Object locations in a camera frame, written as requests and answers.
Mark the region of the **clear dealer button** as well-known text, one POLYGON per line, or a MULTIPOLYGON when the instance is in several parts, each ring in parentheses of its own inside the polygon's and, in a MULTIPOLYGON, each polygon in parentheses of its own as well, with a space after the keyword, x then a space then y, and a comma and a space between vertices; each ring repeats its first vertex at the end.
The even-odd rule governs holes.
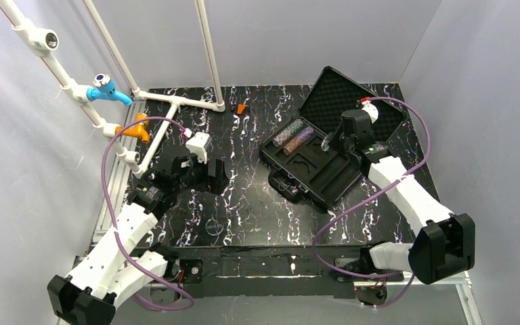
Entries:
POLYGON ((219 236, 224 229, 222 222, 216 219, 209 219, 205 224, 205 230, 210 236, 219 236))

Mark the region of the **black poker set case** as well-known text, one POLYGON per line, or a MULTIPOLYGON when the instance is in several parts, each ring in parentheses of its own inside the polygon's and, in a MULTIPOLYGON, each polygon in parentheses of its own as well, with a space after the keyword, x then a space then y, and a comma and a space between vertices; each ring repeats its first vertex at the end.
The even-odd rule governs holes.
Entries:
POLYGON ((293 203, 333 207, 392 155, 387 142, 406 115, 337 69, 323 68, 299 112, 261 144, 269 185, 293 203))

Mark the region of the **orange grey poker chip stack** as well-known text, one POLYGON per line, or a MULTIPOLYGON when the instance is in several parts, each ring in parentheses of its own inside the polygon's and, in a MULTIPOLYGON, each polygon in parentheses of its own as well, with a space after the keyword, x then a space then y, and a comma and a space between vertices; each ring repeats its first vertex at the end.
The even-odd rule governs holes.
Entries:
POLYGON ((301 144, 302 139, 300 137, 295 137, 283 147, 283 153, 290 156, 301 144))

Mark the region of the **clear acrylic button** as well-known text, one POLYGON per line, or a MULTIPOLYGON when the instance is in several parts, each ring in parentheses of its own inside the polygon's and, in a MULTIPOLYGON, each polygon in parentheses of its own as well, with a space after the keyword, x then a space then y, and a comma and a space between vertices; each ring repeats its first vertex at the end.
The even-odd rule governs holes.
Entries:
POLYGON ((334 137, 334 133, 329 133, 328 135, 325 136, 325 138, 322 140, 322 143, 320 145, 322 151, 324 151, 324 152, 329 151, 330 143, 333 140, 333 137, 334 137))

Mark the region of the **purple poker chip stack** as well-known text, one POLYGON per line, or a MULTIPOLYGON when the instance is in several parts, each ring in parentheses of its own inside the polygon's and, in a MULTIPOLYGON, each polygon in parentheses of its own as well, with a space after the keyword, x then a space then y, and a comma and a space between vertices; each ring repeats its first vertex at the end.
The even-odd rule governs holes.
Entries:
POLYGON ((299 134, 298 134, 298 138, 300 140, 301 143, 307 141, 314 133, 314 130, 312 127, 306 127, 304 128, 299 134))

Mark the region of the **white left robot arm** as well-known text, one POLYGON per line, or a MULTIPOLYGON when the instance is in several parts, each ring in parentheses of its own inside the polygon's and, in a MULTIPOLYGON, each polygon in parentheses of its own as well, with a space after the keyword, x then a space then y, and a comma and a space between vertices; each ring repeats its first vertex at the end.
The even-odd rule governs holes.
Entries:
POLYGON ((163 277, 178 254, 163 244, 152 245, 136 262, 126 254, 177 203, 179 193, 197 190, 220 195, 229 184, 225 161, 207 158, 183 146, 134 183, 116 223, 93 250, 66 276, 47 285, 53 312, 69 324, 110 324, 116 310, 155 278, 163 277))

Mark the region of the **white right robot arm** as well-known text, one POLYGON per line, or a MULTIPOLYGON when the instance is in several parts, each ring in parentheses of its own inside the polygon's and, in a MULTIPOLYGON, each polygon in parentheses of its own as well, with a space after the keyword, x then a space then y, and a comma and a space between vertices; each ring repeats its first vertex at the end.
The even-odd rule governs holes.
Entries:
POLYGON ((475 222, 439 203, 406 173, 387 144, 375 140, 376 109, 348 110, 331 135, 333 150, 348 155, 366 177, 386 191, 389 200, 412 226, 410 243, 380 242, 361 248, 359 259, 338 267, 352 277, 370 278, 381 270, 413 273, 422 283, 472 269, 475 264, 475 222))

